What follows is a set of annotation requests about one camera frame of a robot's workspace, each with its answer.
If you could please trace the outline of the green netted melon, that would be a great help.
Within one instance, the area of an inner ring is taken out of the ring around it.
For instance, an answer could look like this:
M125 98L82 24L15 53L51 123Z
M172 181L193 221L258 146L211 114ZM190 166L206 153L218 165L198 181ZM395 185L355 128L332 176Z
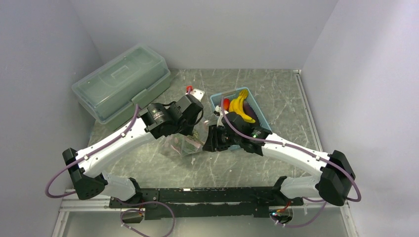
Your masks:
M204 143L200 138L199 132L194 129L192 136L182 136L181 154L185 156L197 153L203 145Z

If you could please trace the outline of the clear zip top bag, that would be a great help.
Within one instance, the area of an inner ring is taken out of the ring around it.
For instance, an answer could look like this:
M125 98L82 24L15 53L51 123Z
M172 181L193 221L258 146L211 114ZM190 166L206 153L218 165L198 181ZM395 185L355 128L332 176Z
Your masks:
M167 157L184 157L202 151L208 136L208 120L201 121L193 128L192 135L174 134L166 137L160 153Z

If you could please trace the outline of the light blue plastic basket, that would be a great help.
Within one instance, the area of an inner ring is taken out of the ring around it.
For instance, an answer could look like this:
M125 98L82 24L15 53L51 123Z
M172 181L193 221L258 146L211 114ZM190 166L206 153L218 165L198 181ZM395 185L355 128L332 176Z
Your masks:
M233 89L233 90L230 90L230 91L227 91L227 92L212 95L210 97L210 101L212 103L213 113L217 116L217 119L218 119L217 112L220 112L220 110L218 110L216 107L220 107L222 109L222 102L223 102L224 98L228 98L230 101L232 101L233 99L236 99L239 95L239 92L241 90L244 90L244 89L248 90L248 92L249 92L249 95L245 100L247 100L247 102L250 104L250 106L254 109L254 111L256 112L257 117L259 119L259 122L251 123L251 125L254 126L254 130L251 133L250 137L265 139L268 135L268 132L271 131L271 128L270 128L266 118L264 117L261 109L259 108L256 100L254 99L253 95L251 94L250 89L248 89L247 87L241 87L241 88L238 88L238 89ZM244 141L242 142L241 145L231 146L228 150L234 150L234 149L241 148L248 153L258 154L260 156L262 155L261 148L264 145L264 143L257 142L255 140L247 139L247 138L244 138L244 137L242 137L242 138L243 138Z

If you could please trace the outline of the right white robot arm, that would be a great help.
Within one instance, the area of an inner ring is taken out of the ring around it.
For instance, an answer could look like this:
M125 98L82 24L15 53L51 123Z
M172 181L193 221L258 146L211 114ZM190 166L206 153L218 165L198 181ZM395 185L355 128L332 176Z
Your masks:
M239 146L248 153L276 158L308 173L307 177L282 177L273 186L272 198L284 205L294 198L317 198L335 206L360 202L355 174L339 151L331 154L292 143L262 127L231 128L211 125L203 150L221 152Z

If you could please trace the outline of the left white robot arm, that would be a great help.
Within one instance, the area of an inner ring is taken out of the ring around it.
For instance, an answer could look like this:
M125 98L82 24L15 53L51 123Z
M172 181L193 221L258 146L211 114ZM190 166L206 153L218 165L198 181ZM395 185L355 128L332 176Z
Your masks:
M93 146L75 152L68 166L75 193L80 200L107 195L122 200L129 207L142 201L142 193L133 178L106 173L105 169L134 148L162 136L176 133L191 135L203 116L201 102L153 103L136 109L130 123Z

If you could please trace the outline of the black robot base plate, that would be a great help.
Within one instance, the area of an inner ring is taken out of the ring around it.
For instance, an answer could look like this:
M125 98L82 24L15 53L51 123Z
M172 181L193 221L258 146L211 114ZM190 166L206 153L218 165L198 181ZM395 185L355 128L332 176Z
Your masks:
M182 217L268 217L276 207L302 206L302 198L288 199L272 187L142 189L130 200L111 198L109 207L142 207L145 220Z

